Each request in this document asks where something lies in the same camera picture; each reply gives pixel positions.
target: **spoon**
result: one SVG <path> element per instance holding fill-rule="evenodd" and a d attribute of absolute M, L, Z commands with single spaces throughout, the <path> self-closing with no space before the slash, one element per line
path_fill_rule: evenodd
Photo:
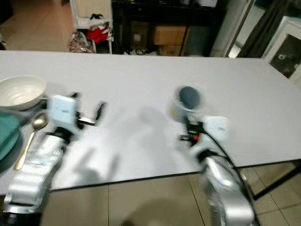
<path fill-rule="evenodd" d="M 44 128 L 45 126 L 47 126 L 48 124 L 48 120 L 46 117 L 45 113 L 41 113 L 39 114 L 32 122 L 32 128 L 33 128 L 33 132 L 31 133 L 29 140 L 27 142 L 27 145 L 25 146 L 25 149 L 23 150 L 21 156 L 19 157 L 17 163 L 15 164 L 14 170 L 18 171 L 20 169 L 22 169 L 23 164 L 25 162 L 25 157 L 28 151 L 28 148 L 32 142 L 32 139 L 34 137 L 34 135 L 36 134 L 36 132 L 42 128 Z"/>

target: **white table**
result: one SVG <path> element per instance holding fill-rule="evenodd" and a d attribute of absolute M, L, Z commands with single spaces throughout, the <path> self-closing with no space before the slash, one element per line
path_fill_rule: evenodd
<path fill-rule="evenodd" d="M 181 85 L 201 90 L 204 114 L 230 120 L 224 147 L 238 167 L 301 159 L 301 90 L 261 59 L 0 52 L 0 79 L 16 75 L 44 78 L 49 95 L 81 92 L 85 116 L 108 102 L 100 125 L 69 148 L 52 189 L 197 171 L 178 141 L 183 127 L 166 113 Z M 22 132 L 26 140 L 31 127 Z M 0 175 L 0 194 L 14 174 Z"/>

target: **curtain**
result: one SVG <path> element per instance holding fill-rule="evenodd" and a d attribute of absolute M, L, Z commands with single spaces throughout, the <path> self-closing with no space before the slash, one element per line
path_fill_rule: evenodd
<path fill-rule="evenodd" d="M 285 15 L 289 0 L 273 0 L 252 30 L 237 57 L 260 58 Z"/>

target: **cup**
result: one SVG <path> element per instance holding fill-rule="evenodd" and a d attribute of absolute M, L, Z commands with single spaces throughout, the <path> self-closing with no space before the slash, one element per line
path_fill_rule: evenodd
<path fill-rule="evenodd" d="M 169 113 L 174 120 L 183 123 L 184 116 L 198 116 L 203 104 L 204 98 L 197 89 L 190 86 L 182 86 L 174 93 Z"/>

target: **white bowl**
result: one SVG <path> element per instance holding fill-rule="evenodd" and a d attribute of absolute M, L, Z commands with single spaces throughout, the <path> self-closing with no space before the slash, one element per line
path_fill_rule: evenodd
<path fill-rule="evenodd" d="M 0 81 L 0 107 L 25 110 L 45 95 L 47 83 L 34 76 L 17 76 Z"/>

